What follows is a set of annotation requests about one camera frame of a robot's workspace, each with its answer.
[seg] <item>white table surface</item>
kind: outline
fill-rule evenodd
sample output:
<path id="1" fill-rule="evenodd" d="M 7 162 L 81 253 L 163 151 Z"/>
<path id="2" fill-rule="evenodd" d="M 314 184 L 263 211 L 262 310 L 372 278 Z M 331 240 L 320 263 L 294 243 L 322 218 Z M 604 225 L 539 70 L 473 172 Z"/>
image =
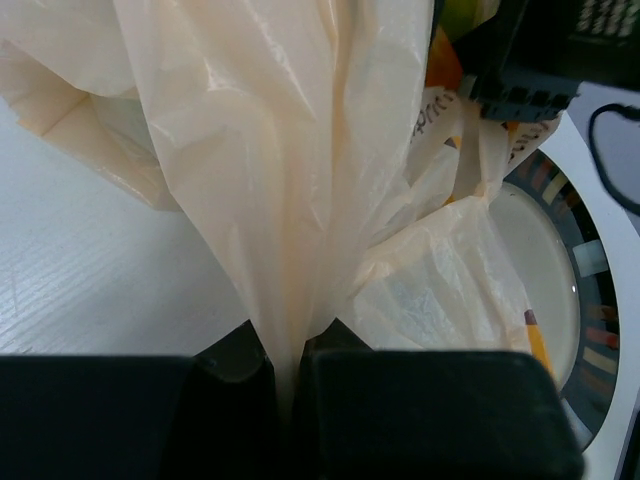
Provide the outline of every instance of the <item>white table surface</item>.
<path id="1" fill-rule="evenodd" d="M 180 213 L 156 212 L 14 125 L 0 103 L 0 352 L 194 354 L 247 318 Z M 613 406 L 588 478 L 614 478 L 640 376 L 640 238 L 565 117 L 544 145 L 600 231 L 619 302 Z"/>

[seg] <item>black cable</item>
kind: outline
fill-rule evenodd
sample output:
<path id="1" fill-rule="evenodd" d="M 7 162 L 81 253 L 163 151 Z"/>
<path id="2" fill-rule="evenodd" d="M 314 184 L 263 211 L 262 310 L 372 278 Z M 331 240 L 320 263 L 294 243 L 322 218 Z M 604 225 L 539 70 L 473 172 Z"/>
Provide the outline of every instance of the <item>black cable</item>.
<path id="1" fill-rule="evenodd" d="M 598 151 L 596 145 L 594 127 L 598 115 L 605 112 L 617 113 L 627 120 L 640 122 L 640 108 L 620 105 L 619 103 L 610 103 L 608 105 L 603 105 L 591 114 L 591 117 L 589 118 L 589 129 L 587 132 L 589 139 L 589 150 L 591 150 L 593 163 L 595 163 L 596 165 L 596 170 L 598 171 L 598 175 L 600 176 L 600 180 L 602 181 L 602 186 L 616 202 L 622 205 L 623 208 L 635 215 L 640 215 L 640 203 L 633 201 L 620 190 L 618 190 L 618 188 L 611 181 L 611 178 L 609 178 L 607 169 L 605 168 L 604 164 L 602 163 L 602 159 L 600 158 L 600 152 Z"/>

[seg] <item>black object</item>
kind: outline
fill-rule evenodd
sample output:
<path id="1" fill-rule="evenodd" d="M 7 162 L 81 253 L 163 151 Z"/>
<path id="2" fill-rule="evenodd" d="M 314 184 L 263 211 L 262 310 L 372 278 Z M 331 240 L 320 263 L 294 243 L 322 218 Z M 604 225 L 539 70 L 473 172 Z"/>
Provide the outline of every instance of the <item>black object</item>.
<path id="1" fill-rule="evenodd" d="M 262 479 L 275 468 L 273 367 L 249 322 L 195 358 L 4 357 L 0 382 L 2 479 Z"/>
<path id="2" fill-rule="evenodd" d="M 294 452 L 282 459 L 273 368 L 249 322 L 195 358 L 4 357 L 0 381 L 3 479 L 541 480 L 583 469 L 532 357 L 374 352 L 339 320 L 306 344 Z"/>
<path id="3" fill-rule="evenodd" d="M 602 186 L 607 191 L 607 193 L 609 193 L 609 195 L 611 195 L 611 197 L 613 197 L 613 199 L 618 202 L 623 208 L 627 209 L 635 215 L 640 215 L 640 203 L 635 202 L 634 200 L 627 197 L 618 189 L 618 187 L 615 186 L 615 184 L 609 177 L 609 173 L 607 172 L 602 159 L 600 158 L 600 151 L 598 150 L 598 145 L 596 144 L 594 130 L 598 116 L 605 112 L 617 113 L 627 120 L 640 122 L 640 108 L 620 105 L 619 103 L 610 103 L 608 105 L 603 105 L 591 114 L 591 117 L 589 118 L 589 127 L 587 130 L 589 150 L 591 150 L 593 163 L 595 164 L 598 175 L 600 176 L 600 180 L 602 181 Z"/>
<path id="4" fill-rule="evenodd" d="M 335 323 L 310 341 L 298 478 L 579 479 L 555 385 L 531 356 L 373 352 Z"/>
<path id="5" fill-rule="evenodd" d="M 498 121 L 551 120 L 576 95 L 580 79 L 540 68 L 539 57 L 549 52 L 537 52 L 535 46 L 553 35 L 549 18 L 539 23 L 540 9 L 548 3 L 502 1 L 493 18 L 454 42 L 465 73 L 461 93 L 482 104 L 483 117 Z"/>
<path id="6" fill-rule="evenodd" d="M 454 42 L 463 92 L 493 120 L 537 122 L 569 106 L 581 81 L 640 90 L 633 0 L 508 0 Z"/>

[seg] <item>white plastic bag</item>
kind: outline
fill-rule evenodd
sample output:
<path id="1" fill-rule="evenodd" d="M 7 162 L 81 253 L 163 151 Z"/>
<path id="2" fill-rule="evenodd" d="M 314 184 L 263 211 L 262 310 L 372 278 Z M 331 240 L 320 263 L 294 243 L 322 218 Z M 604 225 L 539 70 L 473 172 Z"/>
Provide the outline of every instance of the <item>white plastic bag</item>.
<path id="1" fill-rule="evenodd" d="M 65 57 L 70 61 L 73 55 Z M 131 115 L 136 104 L 142 113 L 138 100 L 89 95 L 7 41 L 0 43 L 0 95 L 18 115 L 18 123 L 34 135 L 148 205 L 179 210 L 155 153 L 145 148 L 150 138 L 147 131 L 145 145 L 144 119 Z"/>
<path id="2" fill-rule="evenodd" d="M 169 187 L 290 378 L 403 168 L 431 2 L 115 5 Z"/>
<path id="3" fill-rule="evenodd" d="M 340 315 L 360 338 L 374 348 L 531 351 L 531 306 L 488 206 L 555 123 L 510 133 L 455 93 L 425 90 L 404 174 L 385 202 L 391 220 L 374 236 L 384 241 L 372 242 Z M 425 174 L 427 187 L 416 188 L 411 179 Z M 534 347 L 544 362 L 544 346 Z"/>
<path id="4" fill-rule="evenodd" d="M 22 124 L 109 175 L 121 165 L 115 178 L 147 179 L 143 198 L 162 191 L 157 156 L 281 385 L 336 315 L 379 348 L 528 350 L 526 294 L 487 207 L 542 137 L 521 148 L 529 127 L 480 120 L 442 88 L 423 97 L 431 1 L 7 5 L 7 25 L 26 5 L 5 30 L 21 60 L 3 57 L 0 74 Z M 51 32 L 72 49 L 100 12 L 76 61 L 54 58 Z"/>

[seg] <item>plate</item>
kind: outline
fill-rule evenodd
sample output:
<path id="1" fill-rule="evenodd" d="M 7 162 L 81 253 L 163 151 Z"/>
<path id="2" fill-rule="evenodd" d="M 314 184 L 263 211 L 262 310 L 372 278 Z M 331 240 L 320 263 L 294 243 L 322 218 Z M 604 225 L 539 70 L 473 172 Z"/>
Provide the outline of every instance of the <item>plate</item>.
<path id="1" fill-rule="evenodd" d="M 616 294 L 600 235 L 569 179 L 540 151 L 507 176 L 491 213 L 584 449 L 607 416 L 619 361 Z"/>

